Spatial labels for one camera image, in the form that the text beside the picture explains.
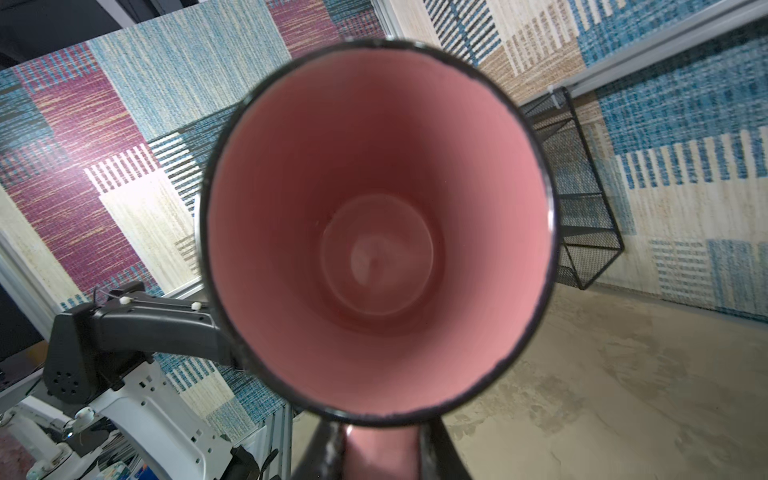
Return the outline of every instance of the pink ceramic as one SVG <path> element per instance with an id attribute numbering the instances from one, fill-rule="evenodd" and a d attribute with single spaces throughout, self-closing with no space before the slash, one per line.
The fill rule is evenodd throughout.
<path id="1" fill-rule="evenodd" d="M 329 417 L 405 424 L 458 405 L 546 302 L 540 154 L 509 100 L 452 62 L 305 59 L 257 89 L 207 173 L 204 269 L 225 319 L 270 386 Z"/>

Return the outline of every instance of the wire mesh shelf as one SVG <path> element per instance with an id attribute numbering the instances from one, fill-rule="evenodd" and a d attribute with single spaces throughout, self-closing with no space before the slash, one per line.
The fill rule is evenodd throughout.
<path id="1" fill-rule="evenodd" d="M 624 251 L 624 241 L 568 91 L 553 90 L 521 110 L 544 148 L 560 209 L 557 281 L 584 290 Z"/>

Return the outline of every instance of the metal frame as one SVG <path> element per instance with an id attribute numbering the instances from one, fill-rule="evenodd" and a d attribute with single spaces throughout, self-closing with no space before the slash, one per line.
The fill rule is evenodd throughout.
<path id="1" fill-rule="evenodd" d="M 142 363 L 91 402 L 131 440 L 152 471 L 172 480 L 214 480 L 230 464 L 232 444 L 184 402 L 157 362 Z"/>
<path id="2" fill-rule="evenodd" d="M 558 199 L 561 208 L 561 245 L 565 250 L 565 255 L 561 255 L 561 259 L 567 258 L 570 266 L 560 265 L 558 267 L 558 282 L 569 286 L 575 286 L 580 290 L 586 290 L 624 251 L 624 240 L 621 238 L 621 232 L 618 229 L 616 218 L 611 210 L 611 205 L 608 203 L 603 183 L 598 175 L 597 168 L 594 165 L 594 158 L 589 150 L 587 139 L 584 137 L 584 132 L 581 129 L 581 122 L 578 120 L 576 114 L 576 108 L 568 94 L 567 88 L 558 88 L 552 90 L 546 94 L 543 94 L 540 98 L 536 98 L 533 101 L 521 106 L 523 112 L 525 112 L 528 120 L 533 124 L 533 128 L 536 130 L 538 139 L 547 150 L 547 141 L 550 138 L 555 137 L 563 129 L 573 124 L 573 129 L 578 136 L 578 147 L 581 149 L 584 155 L 584 161 L 589 166 L 589 172 L 592 179 L 595 182 L 595 187 L 598 191 L 578 191 L 569 194 L 559 194 L 557 192 L 558 175 L 554 176 L 555 185 L 555 198 Z M 563 161 L 563 157 L 548 158 L 548 161 Z M 563 213 L 563 206 L 568 205 L 568 202 L 578 201 L 584 198 L 599 198 L 602 202 L 603 213 L 607 215 L 610 226 L 605 224 L 596 227 L 575 226 L 569 225 L 568 213 Z M 609 246 L 605 244 L 586 244 L 586 243 L 574 243 L 569 239 L 571 237 L 579 237 L 589 233 L 612 233 L 616 246 Z M 571 249 L 569 247 L 585 247 L 596 250 L 603 250 L 605 252 L 614 252 L 613 255 L 605 260 L 605 263 L 601 264 L 601 267 L 596 273 L 591 273 L 589 277 L 583 276 L 584 274 L 584 262 L 574 261 Z M 569 280 L 569 276 L 565 275 L 565 272 L 570 270 L 573 276 L 573 282 Z"/>
<path id="3" fill-rule="evenodd" d="M 118 0 L 96 0 L 99 5 L 109 14 L 121 28 L 128 28 L 136 25 L 134 19 L 118 3 Z"/>

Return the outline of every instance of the woven textile wall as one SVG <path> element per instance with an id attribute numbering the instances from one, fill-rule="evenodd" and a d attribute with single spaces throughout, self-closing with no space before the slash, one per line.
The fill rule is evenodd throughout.
<path id="1" fill-rule="evenodd" d="M 233 105 L 315 48 L 382 37 L 368 0 L 210 0 L 0 71 L 2 234 L 61 308 L 199 275 L 192 199 Z M 255 377 L 157 355 L 236 441 L 284 403 Z"/>
<path id="2" fill-rule="evenodd" d="M 390 0 L 525 101 L 716 0 Z M 599 283 L 768 321 L 768 19 L 577 99 L 626 251 Z"/>

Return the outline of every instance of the blue striped pattern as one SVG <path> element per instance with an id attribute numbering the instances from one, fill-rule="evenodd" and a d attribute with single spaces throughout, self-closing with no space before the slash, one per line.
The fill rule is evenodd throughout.
<path id="1" fill-rule="evenodd" d="M 630 189 L 768 176 L 766 51 L 762 19 L 598 90 Z"/>
<path id="2" fill-rule="evenodd" d="M 712 305 L 709 253 L 704 242 L 651 240 L 650 248 L 664 299 L 689 305 Z"/>
<path id="3" fill-rule="evenodd" d="M 220 366 L 219 371 L 254 423 L 272 415 L 286 402 L 252 373 L 239 372 L 228 366 Z"/>
<path id="4" fill-rule="evenodd" d="M 41 137 L 53 139 L 53 130 L 12 69 L 0 71 L 0 153 Z"/>
<path id="5" fill-rule="evenodd" d="M 179 134 L 181 134 L 200 168 L 205 168 L 208 165 L 208 159 L 219 139 L 219 133 L 230 120 L 235 108 L 237 108 L 236 104 L 223 108 L 179 129 Z"/>
<path id="6" fill-rule="evenodd" d="M 598 7 L 596 12 L 588 0 L 568 2 L 579 31 L 581 57 L 589 67 L 663 27 L 690 17 L 717 0 L 634 0 L 627 2 L 623 8 L 618 6 L 616 0 L 609 0 L 606 3 L 611 7 L 610 14 L 601 0 L 594 3 Z M 584 15 L 581 15 L 579 6 L 584 9 Z"/>
<path id="7" fill-rule="evenodd" d="M 323 4 L 333 23 L 340 23 L 371 9 L 370 0 L 323 0 Z"/>
<path id="8" fill-rule="evenodd" d="M 236 107 L 231 105 L 149 142 L 152 154 L 190 212 L 219 133 Z"/>
<path id="9" fill-rule="evenodd" d="M 88 42 L 147 139 L 229 107 L 290 60 L 263 0 L 179 13 Z"/>
<path id="10" fill-rule="evenodd" d="M 768 322 L 766 246 L 760 243 L 754 249 L 743 240 L 707 242 L 718 310 Z"/>
<path id="11" fill-rule="evenodd" d="M 443 50 L 475 67 L 502 44 L 485 0 L 424 0 Z"/>

